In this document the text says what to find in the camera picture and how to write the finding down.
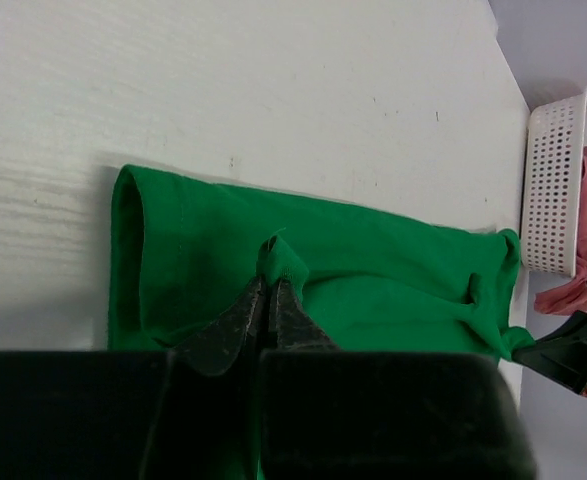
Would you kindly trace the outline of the pink t shirt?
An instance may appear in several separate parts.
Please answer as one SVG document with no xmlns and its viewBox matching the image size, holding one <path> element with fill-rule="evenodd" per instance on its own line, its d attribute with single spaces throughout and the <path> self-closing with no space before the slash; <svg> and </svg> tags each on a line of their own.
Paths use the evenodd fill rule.
<svg viewBox="0 0 587 480">
<path fill-rule="evenodd" d="M 587 147 L 583 150 L 582 180 L 576 244 L 576 275 L 568 283 L 538 293 L 534 310 L 546 315 L 569 316 L 587 311 Z"/>
</svg>

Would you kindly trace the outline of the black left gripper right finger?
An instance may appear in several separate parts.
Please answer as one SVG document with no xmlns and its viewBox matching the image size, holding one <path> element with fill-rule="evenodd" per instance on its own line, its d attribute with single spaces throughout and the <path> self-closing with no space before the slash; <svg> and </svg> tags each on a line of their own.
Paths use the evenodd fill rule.
<svg viewBox="0 0 587 480">
<path fill-rule="evenodd" d="M 267 479 L 533 479 L 510 389 L 487 357 L 339 349 L 293 286 L 272 288 L 258 363 Z"/>
</svg>

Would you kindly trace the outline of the green t shirt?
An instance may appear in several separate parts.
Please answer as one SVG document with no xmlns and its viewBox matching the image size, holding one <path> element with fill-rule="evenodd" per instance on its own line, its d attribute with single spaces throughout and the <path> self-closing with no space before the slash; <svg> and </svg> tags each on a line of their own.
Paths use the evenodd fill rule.
<svg viewBox="0 0 587 480">
<path fill-rule="evenodd" d="M 203 330 L 254 278 L 263 313 L 249 376 L 257 475 L 258 363 L 273 286 L 289 282 L 341 350 L 463 353 L 495 365 L 533 340 L 509 323 L 520 241 L 357 205 L 123 167 L 111 210 L 108 345 L 168 350 Z"/>
</svg>

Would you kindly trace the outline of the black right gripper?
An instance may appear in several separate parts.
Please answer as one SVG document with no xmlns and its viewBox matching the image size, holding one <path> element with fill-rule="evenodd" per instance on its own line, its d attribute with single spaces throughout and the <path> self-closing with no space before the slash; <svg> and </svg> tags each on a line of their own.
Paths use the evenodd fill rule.
<svg viewBox="0 0 587 480">
<path fill-rule="evenodd" d="M 515 349 L 512 360 L 587 397 L 587 312 L 575 312 L 534 345 Z"/>
</svg>

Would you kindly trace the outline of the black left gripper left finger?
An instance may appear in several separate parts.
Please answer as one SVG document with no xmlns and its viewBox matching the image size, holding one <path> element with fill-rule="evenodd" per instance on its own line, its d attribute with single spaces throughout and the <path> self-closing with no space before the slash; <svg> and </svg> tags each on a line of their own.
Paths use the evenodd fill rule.
<svg viewBox="0 0 587 480">
<path fill-rule="evenodd" d="M 0 479 L 253 479 L 252 279 L 158 351 L 0 351 Z"/>
</svg>

